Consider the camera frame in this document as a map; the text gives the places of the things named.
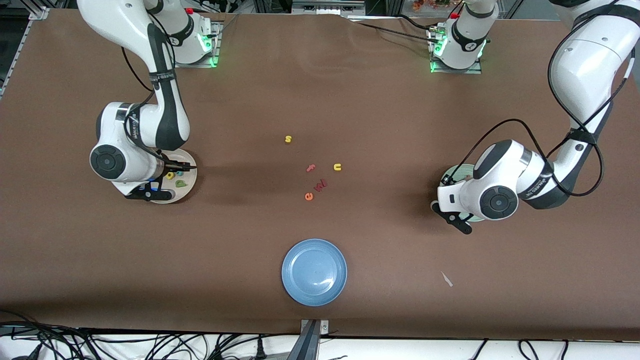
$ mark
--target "black cable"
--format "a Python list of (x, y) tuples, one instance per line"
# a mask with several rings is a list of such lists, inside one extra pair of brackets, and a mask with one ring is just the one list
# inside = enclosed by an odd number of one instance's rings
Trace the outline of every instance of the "black cable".
[(478, 356), (480, 356), (480, 351), (482, 351), (483, 347), (489, 342), (489, 339), (484, 339), (478, 349), (476, 350), (476, 354), (469, 360), (477, 360)]
[(197, 338), (197, 337), (200, 337), (200, 336), (204, 336), (204, 335), (203, 334), (197, 334), (197, 335), (192, 336), (191, 338), (188, 338), (187, 340), (182, 340), (182, 339), (178, 338), (178, 341), (179, 341), (178, 346), (176, 346), (171, 352), (169, 352), (168, 354), (163, 356), (162, 359), (163, 360), (167, 360), (172, 354), (176, 354), (177, 352), (180, 352), (181, 350), (178, 350), (178, 349), (180, 349), (180, 347), (182, 347), (182, 346), (186, 347), (188, 351), (190, 351), (193, 355), (195, 355), (195, 351), (187, 343), (189, 341)]
[[(62, 356), (62, 354), (58, 350), (55, 349), (55, 346), (53, 344), (53, 340), (56, 340), (56, 341), (59, 341), (59, 342), (62, 342), (63, 344), (65, 344), (68, 347), (69, 352), (72, 354), (73, 357), (76, 357), (76, 358), (78, 358), (80, 360), (84, 360), (84, 355), (82, 354), (82, 352), (79, 349), (74, 348), (73, 345), (71, 343), (69, 343), (67, 341), (67, 339), (65, 339), (65, 337), (62, 334), (60, 334), (60, 333), (56, 332), (55, 330), (53, 330), (53, 326), (47, 325), (47, 324), (38, 323), (38, 322), (36, 322), (34, 320), (31, 320), (31, 319), (27, 318), (26, 316), (24, 316), (22, 314), (16, 313), (15, 311), (10, 311), (10, 310), (6, 310), (6, 309), (0, 309), (0, 312), (16, 316), (16, 317), (18, 317), (18, 318), (20, 318), (20, 319), (22, 319), (24, 321), (24, 323), (21, 324), (21, 325), (23, 325), (23, 326), (29, 325), (29, 326), (31, 326), (32, 329), (37, 330), (38, 331), (38, 336), (37, 336), (38, 341), (44, 347), (46, 347), (46, 348), (48, 348), (48, 349), (50, 349), (51, 351), (54, 352), (54, 357), (55, 357), (56, 360), (57, 360), (58, 356), (61, 356), (63, 359), (64, 359), (64, 357)], [(64, 329), (64, 330), (67, 330), (67, 331), (71, 330), (71, 331), (77, 332), (76, 330), (73, 330), (73, 329), (68, 328), (68, 327), (58, 327), (58, 328)], [(94, 355), (96, 355), (96, 359), (95, 360), (101, 360), (100, 357), (97, 354), (94, 354)]]
[(127, 57), (127, 53), (124, 47), (120, 46), (120, 48), (122, 49), (122, 56), (124, 56), (124, 61), (127, 62), (127, 66), (129, 67), (129, 70), (131, 70), (131, 73), (133, 73), (133, 76), (136, 77), (136, 80), (138, 80), (138, 82), (140, 83), (140, 85), (142, 85), (143, 88), (147, 89), (148, 91), (153, 91), (151, 90), (150, 87), (148, 87), (146, 84), (142, 82), (142, 80), (140, 79), (136, 71), (133, 69), (133, 66), (131, 66), (131, 63), (129, 62), (129, 57)]
[[(262, 338), (264, 339), (264, 338), (270, 338), (270, 337), (272, 337), (272, 336), (283, 336), (283, 335), (291, 335), (291, 334), (267, 334), (267, 335), (260, 335), (260, 337), (262, 337)], [(247, 342), (249, 342), (249, 341), (256, 341), (256, 340), (258, 340), (258, 336), (253, 337), (253, 338), (249, 338), (249, 339), (245, 339), (245, 340), (243, 340), (243, 341), (238, 341), (237, 343), (234, 343), (234, 344), (229, 345), (228, 347), (226, 347), (226, 348), (222, 349), (222, 350), (219, 352), (219, 354), (212, 353), (211, 355), (212, 355), (212, 356), (222, 356), (222, 353), (223, 353), (223, 352), (228, 351), (228, 350), (229, 350), (229, 349), (231, 349), (231, 348), (234, 348), (234, 347), (236, 347), (236, 346), (238, 346), (238, 345), (240, 345), (240, 344), (247, 343)]]
[(562, 354), (560, 355), (560, 360), (564, 360), (564, 356), (566, 355), (566, 351), (569, 350), (569, 340), (563, 340), (564, 348), (562, 349)]
[(178, 354), (178, 353), (181, 353), (181, 352), (187, 352), (187, 354), (189, 354), (189, 360), (193, 360), (194, 353), (190, 352), (189, 350), (187, 350), (187, 349), (185, 349), (185, 348), (180, 349), (180, 350), (178, 350), (178, 351), (175, 351), (175, 349), (174, 349), (174, 350), (172, 351), (172, 354), (173, 354), (173, 355), (175, 355), (175, 354)]
[(163, 341), (160, 341), (157, 345), (155, 345), (151, 349), (151, 351), (149, 351), (149, 353), (147, 354), (147, 357), (145, 358), (145, 360), (152, 360), (154, 358), (154, 356), (160, 352), (160, 350), (162, 350), (165, 346), (169, 345), (173, 340), (175, 340), (177, 338), (180, 338), (180, 336), (181, 336), (180, 334), (176, 334), (176, 335), (173, 335), (173, 339), (164, 339)]
[(522, 350), (522, 344), (525, 343), (529, 346), (529, 348), (531, 349), (531, 352), (533, 353), (533, 356), (536, 358), (536, 360), (540, 360), (538, 359), (538, 354), (536, 353), (535, 349), (533, 349), (533, 346), (531, 345), (531, 343), (529, 342), (529, 340), (519, 340), (518, 341), (518, 350), (520, 351), (520, 353), (522, 354), (522, 356), (526, 359), (526, 360), (531, 360), (531, 358), (529, 356), (526, 356), (524, 354), (524, 351)]
[(121, 360), (121, 359), (118, 359), (118, 358), (116, 358), (116, 357), (112, 356), (112, 355), (111, 355), (111, 354), (109, 354), (108, 352), (106, 352), (106, 350), (104, 350), (103, 348), (101, 348), (101, 347), (100, 347), (100, 345), (98, 345), (98, 344), (96, 343), (96, 341), (95, 341), (95, 340), (93, 340), (93, 342), (94, 342), (95, 347), (97, 347), (97, 348), (98, 348), (98, 350), (100, 350), (103, 354), (107, 355), (111, 360)]
[(427, 41), (427, 42), (438, 42), (438, 40), (436, 40), (434, 38), (419, 37), (417, 35), (407, 34), (407, 33), (401, 32), (401, 31), (391, 30), (391, 29), (387, 29), (387, 28), (381, 28), (379, 26), (370, 25), (370, 24), (364, 24), (363, 22), (360, 22), (360, 21), (358, 21), (357, 23), (362, 25), (362, 26), (367, 26), (368, 28), (374, 28), (374, 29), (378, 29), (378, 30), (382, 30), (382, 31), (387, 31), (389, 33), (402, 35), (404, 37), (416, 38), (416, 39), (424, 40), (424, 41)]
[(91, 336), (92, 341), (96, 342), (99, 341), (101, 343), (143, 343), (146, 341), (152, 341), (152, 340), (158, 340), (158, 337), (156, 336), (155, 338), (147, 338), (147, 339), (133, 339), (133, 340), (109, 340), (109, 339), (97, 339), (94, 338), (93, 336)]
[[(484, 133), (484, 135), (482, 137), (480, 137), (480, 140), (478, 140), (476, 142), (476, 144), (471, 148), (471, 150), (469, 150), (469, 152), (467, 153), (467, 155), (465, 155), (465, 158), (462, 159), (462, 161), (460, 162), (460, 164), (458, 164), (458, 166), (453, 169), (453, 172), (451, 173), (451, 175), (449, 176), (451, 179), (453, 179), (453, 175), (458, 171), (458, 169), (467, 161), (467, 159), (469, 159), (469, 156), (471, 156), (471, 154), (473, 154), (473, 152), (476, 150), (476, 148), (478, 147), (478, 145), (480, 145), (480, 143), (482, 143), (482, 141), (484, 141), (484, 139), (489, 136), (489, 134), (491, 134), (492, 132), (494, 132), (498, 127), (508, 123), (508, 122), (519, 122), (521, 125), (523, 125), (526, 130), (528, 130), (530, 136), (532, 139), (534, 139), (533, 137), (533, 133), (531, 132), (531, 130), (529, 129), (529, 126), (522, 120), (520, 119), (507, 119), (507, 120), (503, 120), (501, 122), (499, 122), (498, 124), (494, 125), (491, 129), (489, 129), (489, 131), (487, 131), (486, 133)], [(444, 179), (440, 180), (440, 182), (443, 185), (449, 185), (447, 184)]]
[(229, 334), (229, 337), (224, 339), (222, 342), (220, 341), (220, 339), (222, 339), (222, 336), (224, 334), (220, 334), (218, 336), (218, 339), (216, 340), (216, 347), (214, 347), (213, 351), (211, 352), (211, 354), (209, 355), (209, 357), (207, 357), (207, 360), (219, 360), (222, 358), (222, 352), (225, 351), (225, 347), (228, 344), (231, 344), (231, 341), (234, 341), (235, 339), (240, 337), (240, 334)]
[(413, 21), (412, 18), (410, 18), (409, 16), (407, 16), (405, 14), (402, 14), (402, 13), (399, 13), (398, 15), (396, 15), (396, 17), (400, 17), (400, 18), (402, 18), (404, 20), (407, 20), (408, 22), (411, 23), (411, 25), (415, 26), (416, 28), (423, 29), (423, 30), (428, 30), (429, 27), (433, 26), (433, 25), (420, 25), (417, 22)]

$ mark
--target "white paper scrap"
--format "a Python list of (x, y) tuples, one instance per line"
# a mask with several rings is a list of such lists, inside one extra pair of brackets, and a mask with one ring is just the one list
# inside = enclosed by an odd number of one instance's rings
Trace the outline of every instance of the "white paper scrap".
[(442, 276), (444, 276), (444, 281), (447, 282), (447, 284), (449, 284), (449, 287), (453, 286), (453, 282), (451, 282), (451, 280), (449, 280), (449, 278), (443, 273), (440, 272), (442, 274)]

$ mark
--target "green led light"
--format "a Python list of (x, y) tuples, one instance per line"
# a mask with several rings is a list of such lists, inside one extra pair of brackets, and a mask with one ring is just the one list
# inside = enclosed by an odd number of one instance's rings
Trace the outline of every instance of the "green led light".
[(478, 53), (479, 59), (480, 59), (480, 56), (482, 56), (482, 50), (484, 50), (485, 45), (486, 45), (486, 40), (482, 43), (482, 45), (480, 45), (480, 52)]
[(220, 58), (219, 56), (214, 56), (211, 59), (209, 59), (209, 65), (211, 65), (211, 67), (218, 67), (219, 58)]
[(211, 43), (210, 42), (204, 42), (204, 40), (206, 40), (206, 37), (198, 37), (198, 40), (200, 41), (200, 45), (202, 46), (202, 49), (204, 51), (209, 51), (209, 49), (211, 48)]
[(433, 49), (433, 53), (436, 54), (436, 56), (442, 56), (442, 53), (444, 52), (444, 47), (447, 45), (447, 40), (446, 38), (443, 38), (443, 41), (438, 42), (438, 45), (435, 47), (435, 49)]

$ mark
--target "cable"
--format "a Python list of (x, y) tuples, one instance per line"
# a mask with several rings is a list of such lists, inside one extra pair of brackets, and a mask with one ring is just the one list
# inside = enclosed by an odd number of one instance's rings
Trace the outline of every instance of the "cable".
[(127, 62), (127, 66), (129, 67), (129, 70), (131, 70), (131, 73), (133, 73), (133, 76), (136, 77), (136, 80), (138, 80), (138, 82), (140, 83), (140, 85), (142, 85), (143, 88), (147, 89), (148, 91), (153, 91), (151, 90), (150, 87), (148, 87), (146, 84), (142, 82), (142, 80), (140, 79), (136, 71), (133, 69), (133, 66), (131, 66), (131, 63), (129, 62), (129, 57), (127, 57), (127, 53), (125, 52), (124, 47), (120, 46), (120, 48), (122, 50), (122, 56), (124, 56), (124, 61)]
[[(22, 321), (19, 322), (0, 322), (0, 327), (11, 327), (12, 331), (9, 334), (12, 339), (16, 335), (27, 334), (33, 331), (36, 332), (35, 336), (26, 335), (21, 337), (21, 340), (33, 340), (38, 341), (36, 349), (31, 353), (31, 357), (35, 356), (34, 354), (40, 353), (40, 358), (45, 358), (48, 355), (45, 355), (42, 352), (42, 348), (46, 348), (50, 350), (53, 354), (53, 358), (55, 360), (102, 360), (102, 356), (106, 356), (106, 358), (110, 360), (121, 360), (116, 356), (110, 354), (106, 349), (102, 348), (98, 342), (103, 343), (136, 343), (136, 342), (144, 342), (154, 340), (154, 346), (151, 348), (149, 353), (147, 354), (146, 359), (157, 359), (165, 347), (172, 347), (171, 350), (164, 356), (162, 359), (167, 360), (174, 354), (179, 354), (181, 352), (187, 352), (189, 354), (189, 360), (198, 359), (196, 352), (193, 347), (189, 345), (190, 341), (202, 337), (205, 341), (205, 354), (209, 352), (209, 346), (206, 342), (205, 333), (196, 333), (186, 339), (180, 338), (182, 334), (167, 334), (163, 336), (156, 336), (155, 338), (143, 338), (143, 339), (132, 339), (132, 340), (107, 340), (107, 339), (99, 339), (94, 338), (92, 334), (82, 329), (75, 329), (70, 327), (65, 327), (62, 325), (48, 325), (44, 323), (38, 323), (28, 317), (18, 314), (14, 311), (3, 310), (0, 309), (0, 312), (4, 312), (16, 317), (19, 317)], [(173, 341), (177, 340), (179, 343), (176, 346), (173, 346)], [(227, 339), (223, 341), (221, 344), (223, 346), (227, 346), (228, 343), (233, 340), (233, 338)], [(70, 357), (66, 355), (65, 351), (60, 351), (59, 343), (63, 343), (68, 347)], [(83, 354), (82, 348), (87, 347), (91, 352), (91, 356), (87, 357)]]
[(569, 340), (563, 340), (564, 348), (562, 349), (562, 354), (560, 355), (560, 360), (564, 360), (564, 356), (566, 355), (566, 351), (569, 350)]
[(407, 20), (409, 23), (411, 23), (411, 25), (415, 26), (416, 28), (423, 29), (423, 30), (428, 30), (428, 29), (429, 29), (429, 27), (431, 27), (431, 26), (433, 26), (433, 25), (437, 25), (437, 24), (438, 24), (438, 23), (436, 22), (435, 24), (432, 24), (432, 25), (426, 25), (426, 26), (425, 26), (425, 25), (420, 25), (420, 24), (418, 24), (417, 22), (413, 21), (413, 19), (412, 19), (412, 18), (410, 18), (409, 16), (406, 16), (405, 14), (402, 14), (402, 13), (400, 13), (400, 14), (396, 15), (396, 17), (399, 17), (399, 18), (402, 18), (402, 19), (404, 19), (404, 20)]
[(226, 348), (221, 349), (219, 352), (216, 352), (216, 350), (214, 349), (214, 351), (211, 353), (211, 355), (209, 357), (207, 357), (207, 360), (214, 360), (216, 357), (222, 358), (222, 353), (223, 352), (228, 351), (229, 349), (234, 348), (234, 347), (236, 347), (236, 346), (238, 346), (240, 344), (244, 344), (244, 343), (247, 343), (249, 341), (258, 340), (258, 338), (264, 339), (264, 338), (270, 338), (272, 336), (283, 336), (283, 335), (291, 335), (291, 334), (267, 334), (267, 335), (260, 335), (260, 336), (256, 336), (256, 337), (253, 337), (253, 338), (249, 338), (249, 339), (245, 339), (245, 340), (242, 340), (242, 341), (238, 341), (237, 343), (234, 343), (232, 345), (227, 346)]
[(522, 350), (522, 344), (523, 343), (525, 343), (525, 344), (527, 344), (529, 346), (529, 349), (531, 349), (531, 352), (533, 353), (533, 356), (536, 358), (536, 360), (540, 360), (540, 359), (538, 359), (538, 354), (536, 353), (535, 349), (533, 349), (533, 346), (531, 345), (529, 340), (519, 340), (518, 341), (518, 350), (522, 354), (522, 357), (524, 357), (526, 360), (531, 360), (531, 358), (529, 356), (526, 356), (524, 354), (524, 351)]
[(482, 351), (483, 347), (489, 342), (489, 339), (485, 338), (483, 342), (480, 344), (480, 347), (476, 350), (476, 354), (469, 360), (477, 360), (478, 356), (480, 356), (480, 351)]
[(438, 42), (438, 40), (436, 40), (434, 38), (419, 37), (417, 35), (407, 34), (407, 33), (403, 33), (403, 32), (396, 31), (396, 30), (391, 30), (391, 29), (387, 29), (387, 28), (381, 28), (381, 27), (375, 26), (375, 25), (364, 24), (364, 23), (359, 22), (359, 21), (358, 21), (358, 24), (360, 24), (362, 26), (367, 26), (368, 28), (374, 28), (374, 29), (378, 29), (378, 30), (382, 30), (382, 31), (387, 31), (389, 33), (402, 35), (404, 37), (416, 38), (416, 39), (424, 40), (424, 41), (427, 41), (427, 42)]

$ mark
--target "metal bracket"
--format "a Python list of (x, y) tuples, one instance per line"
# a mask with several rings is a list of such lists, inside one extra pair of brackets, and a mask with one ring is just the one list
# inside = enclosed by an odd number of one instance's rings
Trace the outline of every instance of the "metal bracket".
[[(300, 332), (305, 329), (305, 325), (309, 323), (310, 320), (304, 319), (300, 324)], [(327, 335), (329, 333), (329, 320), (320, 320), (320, 334)]]
[(363, 0), (293, 0), (291, 13), (294, 14), (335, 14), (342, 17), (366, 15)]
[(302, 320), (302, 332), (298, 336), (295, 345), (291, 349), (287, 360), (316, 360), (318, 348), (320, 347), (320, 332), (322, 331), (322, 321), (326, 320)]
[(29, 8), (31, 15), (29, 15), (29, 20), (44, 20), (49, 16), (49, 9), (44, 6), (38, 6), (38, 9), (32, 10)]

